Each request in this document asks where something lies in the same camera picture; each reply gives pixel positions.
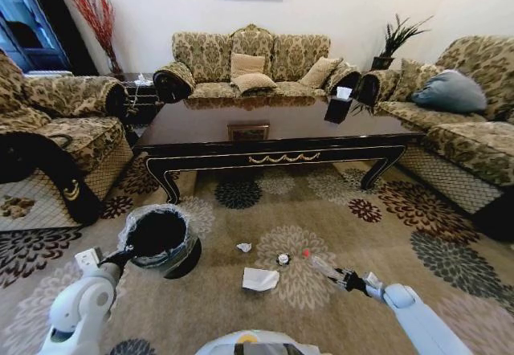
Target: tissue box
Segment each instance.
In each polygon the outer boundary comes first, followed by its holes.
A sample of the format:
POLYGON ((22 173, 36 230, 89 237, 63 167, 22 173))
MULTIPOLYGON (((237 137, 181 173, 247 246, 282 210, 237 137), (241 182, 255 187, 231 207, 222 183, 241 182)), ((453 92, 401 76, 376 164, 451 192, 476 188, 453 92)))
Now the tissue box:
POLYGON ((338 100, 337 98, 332 98, 330 102, 328 102, 327 113, 324 115, 324 120, 333 122, 334 124, 340 124, 345 120, 351 105, 352 100, 338 100))

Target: picture frame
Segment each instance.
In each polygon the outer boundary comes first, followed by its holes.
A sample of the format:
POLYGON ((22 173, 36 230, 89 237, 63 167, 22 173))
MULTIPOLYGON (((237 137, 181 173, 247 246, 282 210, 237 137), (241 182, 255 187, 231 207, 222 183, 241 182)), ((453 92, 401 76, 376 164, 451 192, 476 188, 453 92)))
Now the picture frame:
POLYGON ((269 124, 229 124, 228 139, 230 141, 264 141, 269 134, 269 124))

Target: blue pillow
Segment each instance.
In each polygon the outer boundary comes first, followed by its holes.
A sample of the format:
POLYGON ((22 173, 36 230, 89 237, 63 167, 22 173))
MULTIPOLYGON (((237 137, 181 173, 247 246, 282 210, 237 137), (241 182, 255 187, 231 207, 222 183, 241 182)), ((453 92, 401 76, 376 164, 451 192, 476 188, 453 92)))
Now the blue pillow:
POLYGON ((444 112, 482 112, 487 106, 482 88, 456 70, 445 70, 430 78, 411 99, 418 106, 444 112))

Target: floral rug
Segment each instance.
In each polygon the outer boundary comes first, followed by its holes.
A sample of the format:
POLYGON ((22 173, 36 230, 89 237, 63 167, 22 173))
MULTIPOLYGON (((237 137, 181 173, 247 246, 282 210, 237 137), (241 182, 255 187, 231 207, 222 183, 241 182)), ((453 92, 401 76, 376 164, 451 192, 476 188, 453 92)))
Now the floral rug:
MULTIPOLYGON (((103 353, 194 354, 243 329, 279 331, 334 355, 414 352, 385 305, 338 291, 301 257, 305 248, 334 267, 410 285, 474 353, 514 353, 514 251, 397 169, 360 190, 368 168, 359 162, 202 172, 194 187, 178 174, 202 257, 179 280, 129 264, 103 353), (252 250, 242 253, 238 243, 252 243, 252 250), (276 264, 280 253, 291 256, 288 266, 276 264), (243 290, 245 267, 279 271, 277 287, 243 290)), ((1 233, 0 353, 36 353, 52 301, 80 278, 74 254, 94 246, 113 251, 131 209, 164 201, 137 158, 95 225, 1 233)))

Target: sofa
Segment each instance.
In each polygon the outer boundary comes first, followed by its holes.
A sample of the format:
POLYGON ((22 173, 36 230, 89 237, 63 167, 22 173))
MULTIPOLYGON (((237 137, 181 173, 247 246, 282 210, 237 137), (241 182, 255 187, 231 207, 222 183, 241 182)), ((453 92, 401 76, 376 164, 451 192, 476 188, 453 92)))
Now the sofa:
POLYGON ((323 88, 299 84, 329 49, 330 38, 324 35, 275 35, 253 24, 231 35, 178 32, 172 39, 174 61, 159 68, 153 82, 161 100, 184 100, 191 109, 310 105, 326 100, 337 86, 355 88, 360 79, 356 67, 341 62, 323 88), (238 95, 230 84, 233 52, 264 56, 264 74, 278 87, 238 95))
POLYGON ((487 97, 485 111, 463 115, 391 101, 402 78, 399 70, 366 73, 359 100, 425 132, 422 143, 411 145, 400 164, 476 214, 512 195, 514 186, 514 38, 457 39, 435 64, 477 82, 487 97))
POLYGON ((108 77, 27 78, 0 51, 0 231, 95 222, 133 154, 108 77))

